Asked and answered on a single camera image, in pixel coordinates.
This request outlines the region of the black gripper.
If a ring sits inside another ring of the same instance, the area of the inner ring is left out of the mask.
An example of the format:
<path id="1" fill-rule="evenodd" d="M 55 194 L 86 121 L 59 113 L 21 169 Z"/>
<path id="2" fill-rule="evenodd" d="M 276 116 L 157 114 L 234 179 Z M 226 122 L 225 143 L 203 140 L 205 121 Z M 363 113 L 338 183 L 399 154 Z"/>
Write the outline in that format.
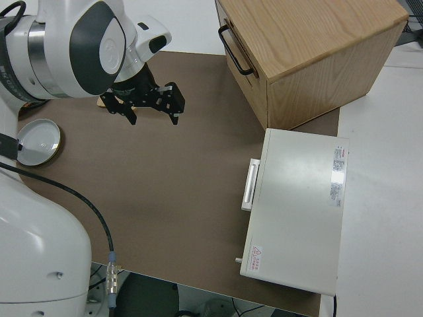
<path id="1" fill-rule="evenodd" d="M 179 116 L 184 112 L 185 99 L 174 82 L 160 86 L 155 82 L 154 76 L 145 64 L 133 77 L 125 81 L 116 82 L 112 85 L 112 92 L 105 92 L 100 99 L 111 114 L 120 114 L 135 125 L 137 116 L 129 104 L 133 106 L 145 106 L 149 95 L 157 92 L 155 109 L 169 115 L 173 125 L 178 124 Z"/>

